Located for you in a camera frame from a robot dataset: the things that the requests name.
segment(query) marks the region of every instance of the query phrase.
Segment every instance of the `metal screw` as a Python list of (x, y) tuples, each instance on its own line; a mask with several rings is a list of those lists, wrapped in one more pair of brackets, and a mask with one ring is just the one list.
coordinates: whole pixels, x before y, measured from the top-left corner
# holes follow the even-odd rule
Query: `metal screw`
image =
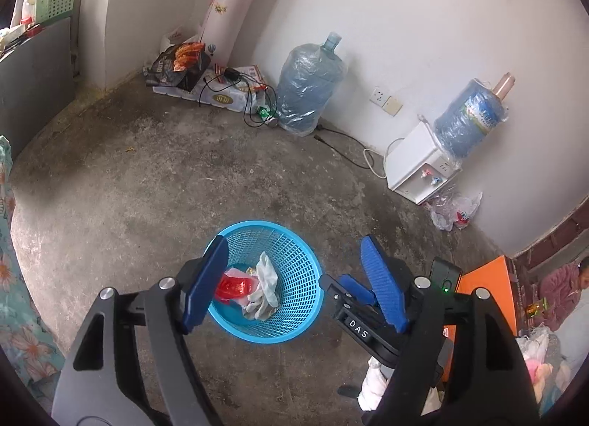
[(478, 296), (481, 300), (488, 300), (491, 297), (491, 294), (487, 288), (477, 288), (475, 290), (475, 295)]
[(415, 286), (420, 289), (426, 289), (432, 285), (429, 278), (426, 278), (425, 276), (417, 276), (413, 282), (415, 283)]
[(162, 278), (160, 280), (160, 288), (162, 290), (169, 290), (170, 288), (172, 288), (174, 285), (176, 284), (176, 280), (173, 279), (171, 276), (167, 276), (166, 278)]
[(114, 288), (111, 288), (108, 286), (108, 287), (102, 289), (102, 291), (100, 292), (100, 299), (101, 300), (108, 300), (113, 295), (114, 295)]

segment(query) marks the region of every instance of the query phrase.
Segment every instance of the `gold oval label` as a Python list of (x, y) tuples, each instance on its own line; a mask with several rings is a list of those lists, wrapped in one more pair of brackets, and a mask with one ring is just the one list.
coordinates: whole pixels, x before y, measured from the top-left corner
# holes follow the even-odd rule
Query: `gold oval label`
[(233, 99), (231, 97), (223, 94), (213, 95), (213, 100), (218, 103), (222, 103), (223, 105), (229, 105), (230, 103), (233, 103)]

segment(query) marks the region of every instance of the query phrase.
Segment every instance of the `child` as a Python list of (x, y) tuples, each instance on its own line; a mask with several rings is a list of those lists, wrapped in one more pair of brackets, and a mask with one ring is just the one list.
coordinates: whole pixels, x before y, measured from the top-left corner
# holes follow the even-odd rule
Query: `child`
[(581, 299), (581, 291), (589, 287), (589, 256), (578, 265), (561, 266), (540, 282), (539, 297), (546, 298), (548, 309), (544, 311), (544, 324), (556, 331), (572, 313)]

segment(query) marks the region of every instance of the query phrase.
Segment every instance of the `floral fabric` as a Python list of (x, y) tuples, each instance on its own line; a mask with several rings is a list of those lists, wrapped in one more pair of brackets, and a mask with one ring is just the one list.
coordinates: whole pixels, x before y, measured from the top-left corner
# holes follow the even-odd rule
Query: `floral fabric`
[(59, 372), (64, 357), (31, 299), (14, 251), (10, 226), (16, 202), (8, 185), (12, 166), (10, 144), (0, 136), (0, 348), (29, 391), (46, 406), (45, 394), (34, 383)]

